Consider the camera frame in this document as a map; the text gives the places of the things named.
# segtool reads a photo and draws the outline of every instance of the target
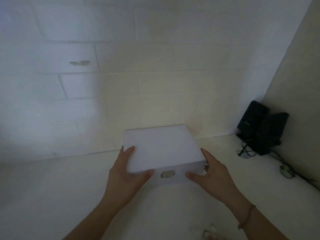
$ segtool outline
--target white box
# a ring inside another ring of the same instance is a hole
[[[206,165],[185,125],[126,130],[124,149],[131,146],[135,146],[135,150],[127,171],[139,173],[154,169],[154,175],[147,182],[149,186],[187,181],[186,172],[202,174]]]

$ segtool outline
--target person's right arm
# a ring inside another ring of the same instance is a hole
[[[186,177],[224,203],[239,224],[245,223],[243,230],[249,240],[288,240],[257,208],[252,208],[252,203],[234,184],[226,166],[205,149],[201,151],[209,165],[206,175],[188,172]]]

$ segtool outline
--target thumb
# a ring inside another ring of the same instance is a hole
[[[196,184],[198,184],[200,186],[202,185],[203,176],[200,176],[200,175],[193,173],[193,172],[187,172],[186,178],[195,182]]]
[[[153,169],[150,169],[140,174],[139,176],[137,176],[137,181],[139,182],[139,185],[140,186],[144,185],[152,177],[154,172],[155,171]]]

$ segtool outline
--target box top surface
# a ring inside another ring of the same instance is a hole
[[[124,132],[124,149],[135,146],[128,172],[204,161],[205,158],[185,125],[134,129]]]

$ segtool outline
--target bracelet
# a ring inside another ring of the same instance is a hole
[[[247,216],[245,222],[243,222],[242,224],[239,224],[239,225],[238,225],[238,230],[242,229],[242,228],[247,224],[247,222],[248,222],[249,219],[250,219],[251,212],[252,212],[252,210],[253,210],[255,207],[256,207],[255,205],[251,205],[251,206],[250,206],[248,216]]]

